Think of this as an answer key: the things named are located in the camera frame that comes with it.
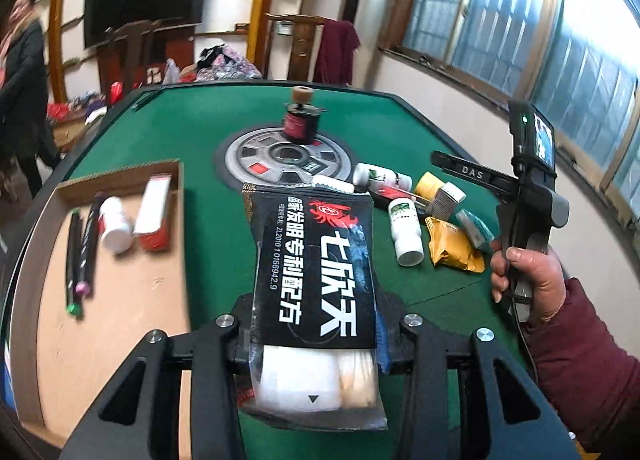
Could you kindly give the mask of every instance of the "small box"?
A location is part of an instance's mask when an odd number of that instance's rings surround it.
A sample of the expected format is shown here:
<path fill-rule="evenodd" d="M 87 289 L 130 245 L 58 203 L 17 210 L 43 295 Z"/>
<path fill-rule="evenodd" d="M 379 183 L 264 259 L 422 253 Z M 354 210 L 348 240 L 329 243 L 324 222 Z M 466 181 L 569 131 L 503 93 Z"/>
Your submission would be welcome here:
<path fill-rule="evenodd" d="M 169 244 L 169 185 L 171 175 L 153 175 L 146 183 L 133 229 L 145 250 L 164 250 Z"/>

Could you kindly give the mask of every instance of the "small bottle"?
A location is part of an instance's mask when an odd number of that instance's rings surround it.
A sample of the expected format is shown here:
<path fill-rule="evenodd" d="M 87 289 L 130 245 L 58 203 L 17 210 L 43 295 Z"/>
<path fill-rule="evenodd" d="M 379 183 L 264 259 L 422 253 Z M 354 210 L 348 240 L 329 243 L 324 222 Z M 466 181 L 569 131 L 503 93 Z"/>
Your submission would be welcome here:
<path fill-rule="evenodd" d="M 444 182 L 432 175 L 430 172 L 426 172 L 420 178 L 420 181 L 415 186 L 415 193 L 418 196 L 426 198 L 428 201 L 433 202 L 438 190 L 444 185 Z"/>
<path fill-rule="evenodd" d="M 120 254 L 129 250 L 133 243 L 131 224 L 122 210 L 122 201 L 112 196 L 107 198 L 100 207 L 98 221 L 101 242 L 114 254 Z"/>
<path fill-rule="evenodd" d="M 284 136 L 291 143 L 309 145 L 316 139 L 320 112 L 318 107 L 311 106 L 314 90 L 306 86 L 293 87 L 292 104 L 287 106 L 284 115 Z"/>
<path fill-rule="evenodd" d="M 357 164 L 353 170 L 351 182 L 355 186 L 367 188 L 375 193 L 385 185 L 402 189 L 402 191 L 410 191 L 412 185 L 411 176 L 369 164 Z"/>
<path fill-rule="evenodd" d="M 414 266 L 421 263 L 424 259 L 422 230 L 414 203 L 407 198 L 391 202 L 389 220 L 398 265 Z"/>

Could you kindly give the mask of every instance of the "black package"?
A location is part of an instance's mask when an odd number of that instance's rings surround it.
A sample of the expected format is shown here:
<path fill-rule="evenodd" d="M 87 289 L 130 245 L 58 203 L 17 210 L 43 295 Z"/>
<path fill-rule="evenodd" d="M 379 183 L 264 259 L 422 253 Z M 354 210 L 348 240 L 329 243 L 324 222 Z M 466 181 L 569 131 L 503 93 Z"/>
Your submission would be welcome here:
<path fill-rule="evenodd" d="M 255 185 L 242 194 L 258 249 L 250 413 L 279 427 L 385 429 L 370 196 Z"/>

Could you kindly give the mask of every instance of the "woman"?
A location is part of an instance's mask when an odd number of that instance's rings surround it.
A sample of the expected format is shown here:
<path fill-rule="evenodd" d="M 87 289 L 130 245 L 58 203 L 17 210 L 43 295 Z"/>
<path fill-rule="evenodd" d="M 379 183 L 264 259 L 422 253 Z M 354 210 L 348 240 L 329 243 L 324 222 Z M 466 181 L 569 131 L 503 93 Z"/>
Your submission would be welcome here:
<path fill-rule="evenodd" d="M 602 453 L 600 460 L 640 458 L 638 359 L 616 346 L 580 282 L 564 280 L 555 254 L 514 247 L 505 254 L 491 259 L 494 300 L 507 290 L 511 266 L 529 276 L 532 318 L 523 330 L 540 389 L 585 449 Z"/>
<path fill-rule="evenodd" d="M 0 146 L 17 157 L 32 197 L 42 188 L 36 156 L 52 169 L 60 163 L 47 124 L 44 37 L 34 5 L 35 0 L 15 2 L 0 44 Z"/>

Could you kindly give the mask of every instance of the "maroon jacket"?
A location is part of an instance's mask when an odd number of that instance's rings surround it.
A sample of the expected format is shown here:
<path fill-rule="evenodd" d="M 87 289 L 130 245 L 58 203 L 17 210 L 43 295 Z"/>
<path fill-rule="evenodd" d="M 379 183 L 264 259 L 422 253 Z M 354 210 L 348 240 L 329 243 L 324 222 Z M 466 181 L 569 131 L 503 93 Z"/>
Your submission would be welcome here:
<path fill-rule="evenodd" d="M 640 364 L 618 348 L 577 279 L 551 321 L 525 325 L 540 388 L 600 460 L 640 458 Z"/>
<path fill-rule="evenodd" d="M 351 84 L 353 53 L 359 46 L 360 39 L 350 22 L 327 19 L 322 31 L 314 82 Z"/>

